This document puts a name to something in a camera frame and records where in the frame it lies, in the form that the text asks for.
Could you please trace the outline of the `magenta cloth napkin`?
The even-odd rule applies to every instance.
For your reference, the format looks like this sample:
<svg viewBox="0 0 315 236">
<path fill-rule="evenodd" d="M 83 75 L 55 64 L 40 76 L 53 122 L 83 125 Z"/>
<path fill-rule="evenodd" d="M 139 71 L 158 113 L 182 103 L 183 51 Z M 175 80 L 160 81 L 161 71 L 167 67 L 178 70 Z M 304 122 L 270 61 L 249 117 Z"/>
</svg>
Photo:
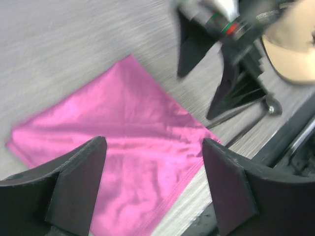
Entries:
<svg viewBox="0 0 315 236">
<path fill-rule="evenodd" d="M 33 168 L 95 136 L 108 145 L 96 236 L 150 235 L 203 166 L 203 139 L 215 138 L 128 56 L 15 126 L 6 146 Z"/>
</svg>

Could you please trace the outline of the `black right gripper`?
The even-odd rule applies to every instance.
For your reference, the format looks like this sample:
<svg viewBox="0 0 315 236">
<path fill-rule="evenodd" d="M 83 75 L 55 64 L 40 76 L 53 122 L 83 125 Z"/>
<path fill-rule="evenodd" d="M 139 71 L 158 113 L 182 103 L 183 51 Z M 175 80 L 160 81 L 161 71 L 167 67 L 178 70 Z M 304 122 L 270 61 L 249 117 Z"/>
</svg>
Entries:
<svg viewBox="0 0 315 236">
<path fill-rule="evenodd" d="M 180 46 L 177 76 L 185 78 L 218 41 L 250 44 L 283 15 L 286 0 L 175 0 Z M 207 120 L 228 119 L 262 100 L 268 90 L 259 76 L 261 53 L 252 44 L 220 50 L 223 74 Z"/>
</svg>

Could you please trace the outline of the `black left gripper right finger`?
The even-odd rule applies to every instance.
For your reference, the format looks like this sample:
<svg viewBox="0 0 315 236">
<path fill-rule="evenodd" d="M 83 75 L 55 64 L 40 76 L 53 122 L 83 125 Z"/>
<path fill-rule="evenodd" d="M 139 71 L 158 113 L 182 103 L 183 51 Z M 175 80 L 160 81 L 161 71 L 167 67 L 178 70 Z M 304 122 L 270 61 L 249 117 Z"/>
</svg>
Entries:
<svg viewBox="0 0 315 236">
<path fill-rule="evenodd" d="M 314 235 L 314 178 L 255 163 L 211 139 L 202 155 L 220 235 Z"/>
</svg>

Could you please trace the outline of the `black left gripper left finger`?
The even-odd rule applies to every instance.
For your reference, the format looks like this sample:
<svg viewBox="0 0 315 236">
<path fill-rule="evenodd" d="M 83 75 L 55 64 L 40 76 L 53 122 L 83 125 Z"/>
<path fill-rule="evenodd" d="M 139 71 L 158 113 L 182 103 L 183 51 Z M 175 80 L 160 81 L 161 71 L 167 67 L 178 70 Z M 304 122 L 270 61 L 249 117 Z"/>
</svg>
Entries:
<svg viewBox="0 0 315 236">
<path fill-rule="evenodd" d="M 71 152 L 0 182 L 3 236 L 86 236 L 107 143 L 94 137 Z"/>
</svg>

